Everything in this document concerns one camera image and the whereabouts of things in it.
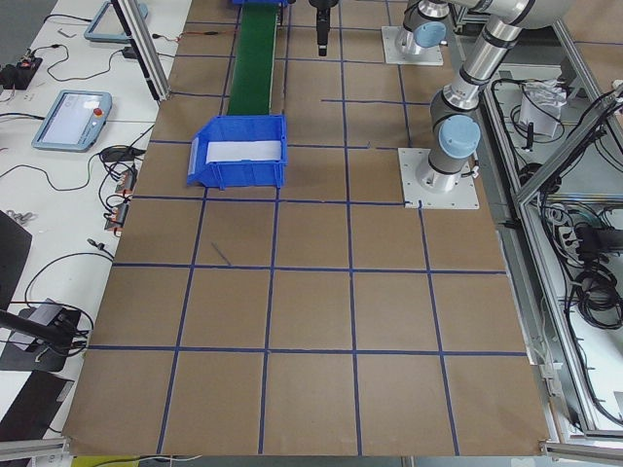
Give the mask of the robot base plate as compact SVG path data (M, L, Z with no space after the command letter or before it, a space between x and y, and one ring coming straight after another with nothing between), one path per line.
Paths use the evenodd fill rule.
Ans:
M407 208L477 210L480 207L472 176L462 177L466 162L456 174L436 172L427 148L399 148L398 159L404 205Z
M445 40L446 32L445 25L432 22L420 25L414 31L408 31L403 26L383 26L385 62L441 66L443 56L440 44Z

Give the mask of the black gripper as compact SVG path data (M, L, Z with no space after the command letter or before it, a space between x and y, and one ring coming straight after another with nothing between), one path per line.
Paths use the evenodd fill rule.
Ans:
M318 54L327 56L331 10L336 6L336 0L310 0L309 4L316 9L315 30Z

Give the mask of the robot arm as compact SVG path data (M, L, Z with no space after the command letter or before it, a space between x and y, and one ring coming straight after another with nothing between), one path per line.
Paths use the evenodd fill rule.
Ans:
M449 11L445 1L409 1L397 46L408 55L420 54L439 46L446 39L447 26L444 20Z
M316 9L318 54L325 56L330 31L331 9L339 1L309 1ZM524 29L539 29L561 19L574 1L408 1L400 39L406 49L427 50L440 44L446 35L443 20L449 4L489 14L474 49L460 66L453 81L439 90L430 105L435 142L427 160L416 169L418 183L432 193L452 191L461 178L463 165L476 151L481 129L472 111L480 93L494 72L514 48Z

